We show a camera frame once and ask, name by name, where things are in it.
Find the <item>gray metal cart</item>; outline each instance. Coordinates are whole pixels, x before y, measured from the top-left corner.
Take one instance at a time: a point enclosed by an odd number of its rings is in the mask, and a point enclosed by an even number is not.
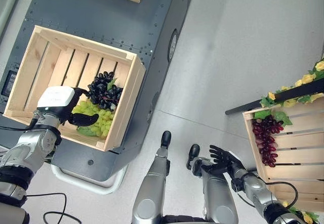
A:
[[[68,140],[57,148],[52,164],[105,181],[140,152],[162,88],[190,0],[32,0],[11,51],[0,88],[0,111],[8,100],[34,25],[88,38],[141,56],[146,74],[123,142],[101,152]],[[23,125],[0,117],[0,125]],[[1,131],[1,145],[11,148],[18,132]]]

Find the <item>gray floor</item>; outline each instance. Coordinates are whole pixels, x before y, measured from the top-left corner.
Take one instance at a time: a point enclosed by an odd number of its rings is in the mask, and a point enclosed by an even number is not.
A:
[[[188,149],[199,143],[207,156],[212,143],[233,151],[246,167],[255,166],[242,115],[224,111],[301,78],[321,57],[323,12],[324,0],[192,0],[142,152],[121,188],[94,195],[57,180],[44,165],[28,193],[66,192],[67,213],[83,223],[130,223],[137,190],[168,129],[173,136],[165,214],[202,216],[201,180],[185,169]],[[265,223],[237,195],[234,199],[240,223]],[[42,223],[42,214],[61,209],[62,201],[30,199],[24,207],[31,223]]]

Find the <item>grape bunch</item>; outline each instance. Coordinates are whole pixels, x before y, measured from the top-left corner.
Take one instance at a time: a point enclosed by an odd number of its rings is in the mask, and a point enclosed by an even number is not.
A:
[[[253,133],[255,135],[255,142],[258,146],[259,153],[262,155],[262,163],[266,166],[275,167],[276,157],[275,153],[278,144],[275,142],[271,134],[279,133],[284,128],[282,120],[276,121],[272,115],[268,115],[265,119],[253,119]]]
[[[99,105],[100,109],[114,111],[122,96],[123,88],[117,87],[113,79],[114,72],[99,73],[95,79],[88,85],[88,98],[94,105]]]
[[[96,123],[87,127],[78,127],[77,131],[86,136],[97,136],[103,139],[107,137],[114,117],[110,110],[100,109],[98,105],[92,104],[88,99],[87,101],[80,101],[79,105],[73,108],[72,113],[99,114]]]

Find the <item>wire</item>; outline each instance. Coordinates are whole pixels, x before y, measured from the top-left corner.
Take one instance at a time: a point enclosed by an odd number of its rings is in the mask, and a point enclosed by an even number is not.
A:
[[[237,193],[237,195],[245,202],[245,203],[247,203],[249,206],[251,206],[251,207],[253,207],[253,208],[255,208],[255,206],[254,205],[252,205],[252,204],[250,204],[248,201],[246,201],[239,193]]]
[[[279,181],[279,182],[272,182],[272,183],[266,183],[264,182],[266,185],[289,185],[290,187],[292,187],[295,191],[295,198],[294,200],[292,201],[292,203],[290,203],[288,206],[287,206],[287,209],[289,209],[290,207],[292,207],[298,200],[298,191],[297,189],[295,188],[295,186],[293,186],[291,183],[288,183],[288,182],[283,182],[283,181]]]
[[[13,130],[13,131],[27,131],[27,130],[32,129],[36,125],[37,121],[38,121],[38,119],[32,118],[29,126],[27,126],[25,129],[11,128],[11,127],[5,127],[5,126],[0,126],[0,129]]]
[[[72,215],[69,215],[69,214],[65,213],[67,198],[66,198],[66,194],[64,194],[64,193],[48,193],[48,194],[40,194],[40,195],[27,195],[26,197],[39,197],[39,196],[48,196],[48,195],[63,195],[64,196],[64,207],[63,207],[63,211],[62,212],[48,211],[48,212],[44,213],[43,214],[43,220],[44,220],[45,224],[49,224],[47,222],[47,220],[46,220],[46,216],[48,214],[58,214],[58,215],[61,215],[61,217],[60,217],[59,221],[57,222],[57,224],[59,224],[61,222],[63,216],[70,217],[71,219],[77,221],[79,224],[82,224],[82,222],[78,218],[76,218],[76,217],[74,217]]]

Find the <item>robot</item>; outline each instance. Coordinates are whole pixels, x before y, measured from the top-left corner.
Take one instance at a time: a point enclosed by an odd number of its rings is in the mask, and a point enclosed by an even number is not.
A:
[[[94,124],[99,115],[72,114],[82,94],[87,91],[68,86],[53,86],[45,90],[38,101],[30,125],[25,129],[0,127],[6,130],[24,131],[15,147],[0,161],[0,220],[5,224],[27,224],[29,214],[21,208],[27,200],[26,190],[31,179],[43,165],[45,157],[61,142],[58,127],[68,121],[78,126]],[[224,177],[228,172],[232,188],[243,191],[255,204],[260,215],[269,224],[302,224],[297,216],[283,207],[265,183],[245,170],[242,163],[231,153],[211,146],[213,164],[199,157],[199,145],[191,147],[187,168],[194,176],[202,178],[204,185],[205,219],[190,216],[163,216],[166,177],[170,170],[168,147],[171,133],[165,131],[161,147],[143,180],[136,197],[132,224],[163,223],[238,223],[235,204]]]
[[[202,178],[205,197],[205,218],[191,216],[163,216],[166,177],[170,171],[168,148],[171,133],[165,131],[161,147],[144,177],[133,207],[132,224],[178,223],[218,223],[237,224],[238,217],[229,185],[224,177],[231,177],[234,191],[243,191],[254,203],[259,214],[269,224],[303,224],[295,214],[283,207],[276,197],[266,188],[266,183],[255,174],[246,171],[243,164],[230,152],[211,145],[210,153],[214,159],[199,157],[200,147],[191,146],[186,167],[194,176]]]

